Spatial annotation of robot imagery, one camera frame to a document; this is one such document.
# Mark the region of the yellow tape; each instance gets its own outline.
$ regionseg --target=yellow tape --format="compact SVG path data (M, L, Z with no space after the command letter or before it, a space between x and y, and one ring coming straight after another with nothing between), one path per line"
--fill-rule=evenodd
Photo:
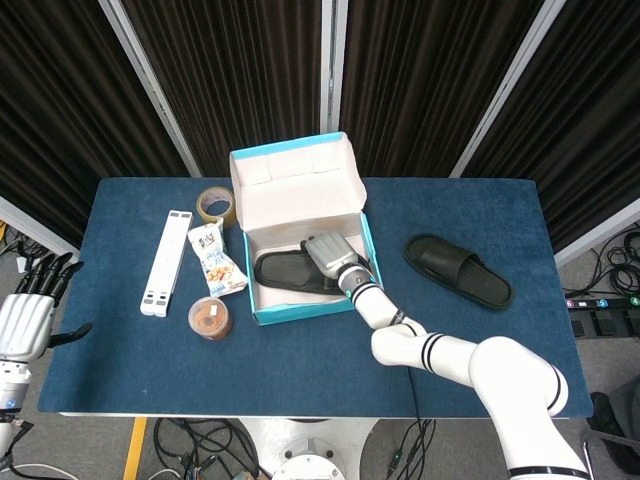
M209 215L207 213L207 208L216 202L227 202L229 203L229 208L220 215ZM229 228L236 223L236 206L233 200L233 193L228 188L207 188L198 196L198 200L196 201L196 210L204 223L214 223L220 217L224 219L224 228Z
M140 465L140 455L142 454L142 443L144 442L144 431L147 428L147 417L136 417L131 431L131 441L129 442L129 453L127 454L127 464L124 467L122 480L136 480L138 475L138 465Z

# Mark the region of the robotic arm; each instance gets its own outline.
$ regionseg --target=robotic arm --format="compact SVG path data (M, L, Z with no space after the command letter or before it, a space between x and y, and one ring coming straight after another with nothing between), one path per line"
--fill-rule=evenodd
M91 330L87 323L75 332L51 335L55 308L83 265L65 267L70 259L70 253L44 257L0 308L0 469L12 465L13 446L33 426L16 418L31 381L29 362L47 348L79 340Z
M589 478L551 421L569 396L556 367L510 338L476 344L427 332L393 304L337 232L310 237L305 248L375 330L371 349L378 362L427 370L476 391L498 432L511 479Z

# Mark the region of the black curtain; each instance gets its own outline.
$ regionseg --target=black curtain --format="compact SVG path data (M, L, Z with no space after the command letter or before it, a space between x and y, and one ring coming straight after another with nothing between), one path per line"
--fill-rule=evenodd
M97 2L0 12L5 199L78 246L101 178L187 174Z
M203 174L319 133L321 1L123 3Z
M341 129L362 175L448 176L541 0L350 0Z
M560 250L640 197L640 4L570 0L464 171L537 182Z

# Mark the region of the blue tablecloth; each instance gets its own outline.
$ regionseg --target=blue tablecloth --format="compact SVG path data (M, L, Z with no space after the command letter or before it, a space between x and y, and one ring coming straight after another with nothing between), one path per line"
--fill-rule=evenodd
M504 179L364 179L368 215L389 296L428 331L479 342L512 337L564 372L563 416L591 403L535 185ZM411 417L407 371L379 365L355 312L259 327L245 290L224 297L231 334L210 342L187 312L207 295L187 244L166 318L139 311L170 209L195 211L206 187L229 179L118 178L98 189L61 330L93 322L82 341L55 350L39 408L50 412L225 416ZM194 226L200 219L194 219ZM404 242L430 232L477 252L515 288L495 312L436 285L403 259ZM239 227L226 231L238 265ZM486 417L472 389L416 372L425 417Z

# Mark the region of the snack bag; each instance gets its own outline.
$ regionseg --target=snack bag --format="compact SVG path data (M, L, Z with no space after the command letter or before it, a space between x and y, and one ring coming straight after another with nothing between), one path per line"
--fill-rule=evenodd
M189 230L189 241L202 265L212 297L237 292L247 286L247 277L224 253L224 242L219 226L209 223Z

